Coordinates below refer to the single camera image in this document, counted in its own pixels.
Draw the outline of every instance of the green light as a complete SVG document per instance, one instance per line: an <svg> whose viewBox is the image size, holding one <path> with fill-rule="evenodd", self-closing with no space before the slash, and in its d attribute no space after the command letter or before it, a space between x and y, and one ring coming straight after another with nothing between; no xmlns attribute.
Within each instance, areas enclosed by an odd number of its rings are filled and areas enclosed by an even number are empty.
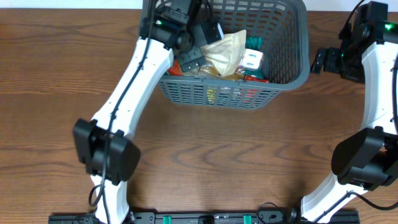
<svg viewBox="0 0 398 224"><path fill-rule="evenodd" d="M386 24L384 27L385 27L387 30L391 30L391 29L392 29L392 25L391 25L391 24Z"/></svg>

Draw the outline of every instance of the food package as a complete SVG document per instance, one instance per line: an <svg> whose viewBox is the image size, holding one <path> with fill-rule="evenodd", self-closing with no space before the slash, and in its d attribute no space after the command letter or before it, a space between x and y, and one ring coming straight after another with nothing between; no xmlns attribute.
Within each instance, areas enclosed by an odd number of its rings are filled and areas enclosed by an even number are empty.
<svg viewBox="0 0 398 224"><path fill-rule="evenodd" d="M256 72L261 69L262 63L264 62L264 54L257 50L246 49L244 56L239 63L239 68L243 68L246 71Z"/></svg>
<svg viewBox="0 0 398 224"><path fill-rule="evenodd" d="M259 78L254 78L250 75L246 75L246 78L244 79L244 81L255 81L255 82L263 82L263 83L269 83L268 80L263 80L263 79L259 79Z"/></svg>
<svg viewBox="0 0 398 224"><path fill-rule="evenodd" d="M177 59L174 60L173 67L169 68L167 71L170 75L182 76L182 71Z"/></svg>
<svg viewBox="0 0 398 224"><path fill-rule="evenodd" d="M183 72L182 75L216 80L243 80L244 78L244 74L239 72L234 72L232 75L221 77L216 67L211 62L208 62L207 65L202 65L201 67L195 68L189 72Z"/></svg>
<svg viewBox="0 0 398 224"><path fill-rule="evenodd" d="M232 75L244 55L246 30L225 34L224 39L200 48L207 61L213 63L221 77Z"/></svg>

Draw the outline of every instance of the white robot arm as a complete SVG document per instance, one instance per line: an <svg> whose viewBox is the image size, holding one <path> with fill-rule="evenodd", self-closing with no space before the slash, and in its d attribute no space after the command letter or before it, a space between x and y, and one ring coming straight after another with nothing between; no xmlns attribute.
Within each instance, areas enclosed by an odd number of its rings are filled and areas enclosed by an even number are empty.
<svg viewBox="0 0 398 224"><path fill-rule="evenodd" d="M366 6L368 13L371 10L371 7L374 5ZM372 31L369 29L369 34L366 34L363 38L358 41L359 43L353 43L353 45L357 44L356 50L360 52L360 44L365 45L367 48L363 49L363 54L360 58L360 62L363 66L363 72L365 77L365 84L366 84L366 92L365 92L365 107L364 107L364 114L363 114L363 122L361 124L361 130L364 129L382 129L381 132L384 132L386 135L397 135L397 131L395 128L394 117L393 115L393 101L392 101L392 85L393 85L393 68L394 64L398 55L398 39L396 36L394 39L390 37L386 38L387 35L391 35L393 30L390 30L392 24L386 24L385 21L380 21L379 24L375 22L372 26ZM382 31L384 33L385 39L389 39L391 42L387 41L377 41L372 39L377 31L377 27L382 27ZM359 32L364 31L367 27L363 28L363 24L357 26ZM349 57L349 54L346 52L344 53L343 57ZM352 59L345 60L346 63L352 63ZM371 137L364 134L367 137L368 142L364 142L364 144L356 145L358 138L354 137L351 142L346 140L346 144L344 147L368 147L372 143L370 142ZM361 153L377 153L377 144L375 145L375 150L371 151L370 149L364 149ZM357 194L365 194L368 190L374 190L377 186L366 187L364 184L368 184L375 180L370 180L371 178L360 178L358 174L351 176L351 182L349 184L346 182L342 183L341 178L338 175L346 175L344 173L335 174L336 169L333 170L333 160L337 160L338 155L336 155L337 151L342 151L342 149L336 148L336 151L333 155L332 159L332 171L329 176L321 183L321 185L311 194L304 196L301 200L300 205L300 213L304 220L308 220L310 222L316 223L328 223L330 218L334 213L336 213L340 208L346 205L350 200L354 199L354 195L348 195L348 192L355 192ZM350 169L357 169L359 166L364 165L360 164L360 162L356 161L356 165L352 165ZM370 163L366 164L362 167L364 170L361 175L368 175L372 176L373 170L369 168ZM386 182L380 182L379 185L388 185Z"/></svg>
<svg viewBox="0 0 398 224"><path fill-rule="evenodd" d="M130 64L124 75L120 79L116 89L109 97L104 106L94 115L93 119L97 120L97 127L107 129L110 121L110 114L114 109L114 104L118 101L122 92L126 88L129 80L136 71L142 56L144 55L145 47L148 39L139 39L136 45L136 51L132 56ZM137 74L136 79L129 88L126 96L122 100L116 119L113 121L112 133L121 130L124 132L124 137L133 139L134 132L137 127L138 119L144 109L150 95L152 94L156 84L162 75L172 66L173 50L164 48L164 44L157 40L150 40L147 59L143 64L143 69ZM91 179L94 185L99 185L102 181L102 176L92 175ZM106 203L108 204L110 222L122 223L129 212L129 205L127 204L127 182L121 181L118 185L113 185L110 180L105 180L104 188L106 196ZM101 198L95 216L103 223L106 221L106 213Z"/></svg>

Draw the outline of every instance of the black mount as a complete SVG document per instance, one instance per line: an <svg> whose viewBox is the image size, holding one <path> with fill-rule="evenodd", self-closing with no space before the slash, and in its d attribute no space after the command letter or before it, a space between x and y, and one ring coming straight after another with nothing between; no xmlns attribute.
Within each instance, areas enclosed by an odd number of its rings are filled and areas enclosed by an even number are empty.
<svg viewBox="0 0 398 224"><path fill-rule="evenodd" d="M353 27L350 23L339 33L341 46L337 48L320 48L311 66L311 72L340 74L342 78L365 83L362 54L373 43L398 44L398 29L386 29L388 4L371 1L358 7Z"/></svg>
<svg viewBox="0 0 398 224"><path fill-rule="evenodd" d="M87 122L79 119L73 128L79 161L86 164L88 174L96 175L103 170L106 159L106 178L112 184L118 185L120 181L129 180L141 157L140 150L128 138L124 138L124 133L119 130L111 136L108 158L104 158L106 130L96 124L96 120Z"/></svg>
<svg viewBox="0 0 398 224"><path fill-rule="evenodd" d="M156 9L152 38L165 43L167 49L177 49L177 60L183 72L206 65L200 47L221 40L218 20L207 18L200 12L202 0L170 0L171 6L162 1ZM150 19L141 22L140 36L149 33Z"/></svg>
<svg viewBox="0 0 398 224"><path fill-rule="evenodd" d="M343 185L366 190L389 186L398 178L397 141L398 136L384 133L381 127L365 128L336 146L331 170Z"/></svg>

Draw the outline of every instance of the green connector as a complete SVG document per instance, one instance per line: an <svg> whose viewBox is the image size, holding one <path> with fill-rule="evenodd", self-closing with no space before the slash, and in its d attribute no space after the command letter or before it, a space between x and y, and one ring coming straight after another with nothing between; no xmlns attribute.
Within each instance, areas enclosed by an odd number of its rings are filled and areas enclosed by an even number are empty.
<svg viewBox="0 0 398 224"><path fill-rule="evenodd" d="M243 216L243 224L251 224L251 215Z"/></svg>
<svg viewBox="0 0 398 224"><path fill-rule="evenodd" d="M163 217L163 224L172 224L172 217Z"/></svg>

